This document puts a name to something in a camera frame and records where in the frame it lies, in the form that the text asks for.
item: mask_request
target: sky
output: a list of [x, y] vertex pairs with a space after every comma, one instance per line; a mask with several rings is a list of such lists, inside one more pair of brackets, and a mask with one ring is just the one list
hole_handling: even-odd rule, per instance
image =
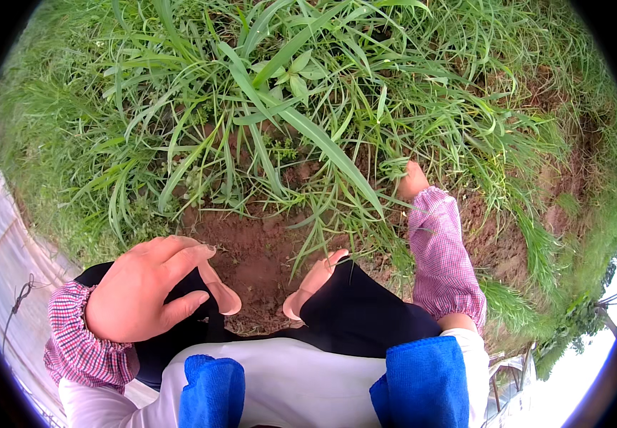
[[[616, 292], [617, 269], [604, 298]], [[608, 307], [608, 315], [617, 325], [617, 305]], [[585, 352], [582, 355], [569, 348], [554, 366], [549, 380], [536, 382], [529, 416], [520, 418], [520, 425], [518, 421], [515, 421], [516, 424], [511, 421], [507, 426], [560, 427], [565, 423], [603, 367], [615, 337], [610, 330], [604, 329], [591, 338], [584, 337], [584, 341]]]

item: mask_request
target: white shirt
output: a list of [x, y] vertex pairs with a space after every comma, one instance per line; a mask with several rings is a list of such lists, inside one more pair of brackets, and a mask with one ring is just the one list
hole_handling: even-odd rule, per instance
[[[463, 352], [471, 428], [483, 423], [489, 393], [489, 356], [484, 340], [466, 329], [451, 329]], [[191, 355], [233, 358], [244, 368], [241, 428], [379, 427], [369, 389], [385, 372], [384, 359], [323, 352], [295, 339], [205, 343], [176, 355], [163, 372], [159, 398], [137, 409], [109, 387], [90, 388], [62, 379], [58, 392], [71, 427], [178, 426], [180, 393], [187, 385], [184, 361]]]

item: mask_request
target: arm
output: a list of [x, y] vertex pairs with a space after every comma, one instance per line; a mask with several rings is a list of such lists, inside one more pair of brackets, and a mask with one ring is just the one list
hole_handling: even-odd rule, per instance
[[409, 162], [399, 194], [413, 200], [408, 215], [416, 272], [413, 302], [439, 323], [441, 336], [454, 336], [463, 352], [470, 404], [469, 426], [484, 422], [489, 393], [489, 356], [480, 334], [486, 299], [461, 238], [456, 200], [430, 186], [418, 164]]
[[213, 247], [191, 238], [155, 238], [118, 258], [97, 287], [71, 281], [54, 291], [44, 362], [69, 422], [95, 414], [93, 426], [114, 426], [137, 410], [122, 396], [139, 370], [133, 342], [170, 330], [209, 298], [195, 291], [163, 304], [213, 254]]
[[409, 162], [399, 193], [413, 199], [408, 215], [415, 256], [413, 303], [433, 316], [442, 330], [463, 328], [482, 333], [486, 299], [461, 238], [456, 200], [430, 186], [418, 164]]

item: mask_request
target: person's right hand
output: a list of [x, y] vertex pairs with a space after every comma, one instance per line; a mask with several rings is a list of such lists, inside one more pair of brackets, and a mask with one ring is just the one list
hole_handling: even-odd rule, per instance
[[87, 329], [112, 342], [141, 342], [165, 333], [209, 298], [205, 291], [193, 291], [163, 304], [185, 275], [214, 254], [214, 246], [175, 235], [133, 246], [90, 294]]
[[397, 196], [399, 199], [413, 199], [422, 190], [430, 187], [427, 177], [420, 168], [420, 165], [409, 160], [406, 165], [407, 174], [399, 181]]

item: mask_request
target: bare dirt patch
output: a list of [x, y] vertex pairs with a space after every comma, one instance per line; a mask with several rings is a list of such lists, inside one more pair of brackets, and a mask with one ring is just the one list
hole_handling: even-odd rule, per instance
[[267, 334], [296, 326], [282, 314], [282, 303], [299, 286], [301, 274], [289, 281], [292, 261], [304, 243], [301, 229], [286, 229], [304, 216], [240, 217], [236, 213], [187, 208], [183, 231], [218, 246], [211, 266], [242, 300], [242, 310], [228, 317], [228, 328], [239, 334]]
[[506, 218], [497, 224], [496, 215], [490, 213], [483, 224], [486, 205], [479, 194], [462, 192], [458, 201], [463, 244], [473, 266], [487, 269], [486, 273], [506, 284], [524, 288], [527, 246], [515, 221]]

